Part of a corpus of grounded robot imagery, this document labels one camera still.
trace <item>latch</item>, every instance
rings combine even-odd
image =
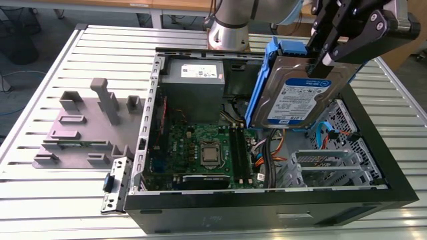
[[[130,191],[130,176],[133,160],[122,157],[114,160],[111,172],[105,179],[103,191],[106,192],[101,214],[126,214],[126,198]]]

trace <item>robotic arm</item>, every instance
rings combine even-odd
[[[302,7],[303,0],[222,0],[209,33],[210,46],[218,50],[243,51],[250,43],[250,20],[291,24]]]
[[[311,78],[326,78],[336,63],[365,64],[421,33],[408,0],[317,0],[311,13],[318,16],[307,44],[318,54],[307,69]],[[349,41],[338,42],[340,37]]]
[[[291,24],[303,0],[222,0],[209,33],[214,49],[243,51],[249,46],[249,22]],[[315,61],[311,78],[326,78],[337,63],[365,64],[413,41],[421,24],[409,13],[408,0],[315,0],[317,15],[307,50]]]

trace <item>screw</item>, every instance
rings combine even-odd
[[[378,15],[377,15],[377,13],[374,13],[374,14],[372,15],[372,22],[374,22],[374,21],[377,20],[377,17],[378,17]]]
[[[385,23],[381,21],[378,24],[377,24],[377,30],[382,30],[385,27]]]

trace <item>power supply label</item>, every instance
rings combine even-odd
[[[298,124],[317,106],[317,96],[325,93],[333,82],[325,79],[290,78],[269,114],[271,124]]]
[[[217,65],[185,64],[181,67],[181,77],[217,79]]]

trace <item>chair leg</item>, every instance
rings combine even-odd
[[[65,18],[65,9],[54,9],[54,12],[57,14],[58,19],[63,19]]]

